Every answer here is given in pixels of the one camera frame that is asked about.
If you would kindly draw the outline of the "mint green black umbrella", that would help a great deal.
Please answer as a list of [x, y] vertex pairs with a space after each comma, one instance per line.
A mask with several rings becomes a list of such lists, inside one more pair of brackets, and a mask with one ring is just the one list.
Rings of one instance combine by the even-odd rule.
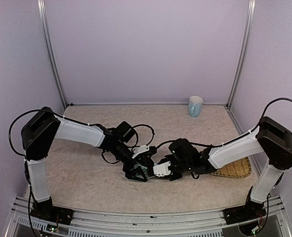
[[144, 171], [144, 173], [147, 176], [148, 180], [153, 179], [153, 178], [164, 178], [165, 177], [165, 176], [162, 176], [162, 175], [160, 175], [160, 176], [155, 175], [154, 170], [153, 170], [152, 167], [148, 168], [148, 167], [146, 167], [146, 166], [144, 166], [144, 165], [142, 165], [142, 164], [140, 164], [138, 162], [135, 164], [135, 166], [139, 166], [139, 169], [142, 169]]

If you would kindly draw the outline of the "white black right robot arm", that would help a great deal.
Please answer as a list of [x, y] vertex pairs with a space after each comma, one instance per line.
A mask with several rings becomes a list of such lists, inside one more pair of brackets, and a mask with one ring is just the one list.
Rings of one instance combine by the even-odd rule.
[[169, 150], [171, 181], [186, 172], [210, 174], [242, 158], [264, 153], [268, 161], [250, 193], [252, 202], [263, 203], [285, 170], [292, 167], [292, 132], [263, 117], [256, 128], [223, 145], [199, 152], [187, 139], [177, 139]]

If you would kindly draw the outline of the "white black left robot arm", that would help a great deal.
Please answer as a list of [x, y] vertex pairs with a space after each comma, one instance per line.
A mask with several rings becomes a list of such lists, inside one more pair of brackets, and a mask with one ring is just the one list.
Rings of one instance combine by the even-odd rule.
[[113, 128], [76, 121], [43, 107], [22, 127], [24, 150], [32, 195], [36, 202], [51, 200], [46, 161], [55, 145], [77, 144], [112, 154], [123, 165], [125, 177], [133, 181], [148, 181], [147, 169], [138, 164], [128, 141], [136, 134], [127, 121]]

